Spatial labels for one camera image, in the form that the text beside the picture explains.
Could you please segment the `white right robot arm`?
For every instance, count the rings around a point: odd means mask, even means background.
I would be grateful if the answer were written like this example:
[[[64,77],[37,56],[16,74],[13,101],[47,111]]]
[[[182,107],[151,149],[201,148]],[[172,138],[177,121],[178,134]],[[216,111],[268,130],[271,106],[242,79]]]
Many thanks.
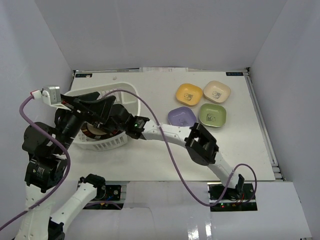
[[[103,132],[124,132],[132,139],[167,141],[185,148],[198,165],[208,167],[225,186],[226,195],[236,200],[244,193],[244,177],[225,161],[217,140],[200,123],[193,126],[158,124],[148,117],[132,115],[121,104],[111,107],[105,123],[98,125]]]

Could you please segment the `green square panda dish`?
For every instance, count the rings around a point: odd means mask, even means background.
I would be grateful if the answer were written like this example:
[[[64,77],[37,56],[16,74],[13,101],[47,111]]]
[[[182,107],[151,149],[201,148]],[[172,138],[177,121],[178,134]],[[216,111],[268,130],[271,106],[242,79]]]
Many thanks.
[[[220,128],[225,125],[227,120],[226,109],[217,104],[205,103],[199,110],[199,121],[207,126],[213,128]]]

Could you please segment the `purple square panda dish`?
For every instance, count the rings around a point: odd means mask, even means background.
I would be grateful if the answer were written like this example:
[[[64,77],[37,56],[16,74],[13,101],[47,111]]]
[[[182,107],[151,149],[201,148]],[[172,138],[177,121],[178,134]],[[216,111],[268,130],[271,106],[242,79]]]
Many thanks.
[[[178,127],[191,127],[197,122],[194,112],[185,106],[171,110],[167,118],[170,125]]]

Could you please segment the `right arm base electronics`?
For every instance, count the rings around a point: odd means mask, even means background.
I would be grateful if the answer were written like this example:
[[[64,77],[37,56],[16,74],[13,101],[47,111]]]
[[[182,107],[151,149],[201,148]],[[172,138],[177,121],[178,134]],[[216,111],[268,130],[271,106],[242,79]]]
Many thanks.
[[[209,203],[212,204],[218,200],[221,193],[224,190],[222,184],[209,184],[208,196]],[[256,197],[254,196],[249,203],[246,203],[248,199],[252,197],[254,193],[254,186],[252,183],[245,183],[242,193],[237,196],[230,190],[227,190],[221,201],[210,207],[211,212],[255,212],[258,210]]]

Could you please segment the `round black rimmed plate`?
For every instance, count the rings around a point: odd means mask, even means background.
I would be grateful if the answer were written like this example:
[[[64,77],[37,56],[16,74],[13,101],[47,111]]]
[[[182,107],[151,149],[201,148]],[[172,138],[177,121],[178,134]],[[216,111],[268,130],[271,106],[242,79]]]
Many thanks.
[[[82,125],[80,130],[86,137],[93,140],[105,140],[115,137],[121,133],[119,130],[103,131],[86,122]]]

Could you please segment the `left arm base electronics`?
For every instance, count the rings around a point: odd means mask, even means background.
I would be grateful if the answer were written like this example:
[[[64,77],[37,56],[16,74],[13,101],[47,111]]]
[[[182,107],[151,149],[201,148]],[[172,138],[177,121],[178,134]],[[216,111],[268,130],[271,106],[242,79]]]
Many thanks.
[[[121,210],[124,206],[123,186],[105,185],[96,198],[83,208],[84,210]]]

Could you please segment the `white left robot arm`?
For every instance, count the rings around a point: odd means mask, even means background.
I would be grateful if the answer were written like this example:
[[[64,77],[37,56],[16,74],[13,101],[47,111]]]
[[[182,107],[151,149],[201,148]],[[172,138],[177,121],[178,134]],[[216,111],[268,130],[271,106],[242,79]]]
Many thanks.
[[[62,240],[67,221],[73,220],[88,202],[105,196],[105,179],[95,174],[81,177],[81,185],[70,198],[63,220],[51,216],[54,202],[51,196],[65,181],[71,169],[68,148],[84,123],[105,124],[115,102],[114,96],[98,98],[93,92],[80,96],[59,95],[54,115],[54,126],[31,121],[24,113],[30,100],[44,97],[43,91],[34,91],[20,106],[19,113],[29,123],[23,135],[22,149],[28,153],[25,173],[26,209],[6,222],[1,229],[17,219],[21,225],[16,240]]]

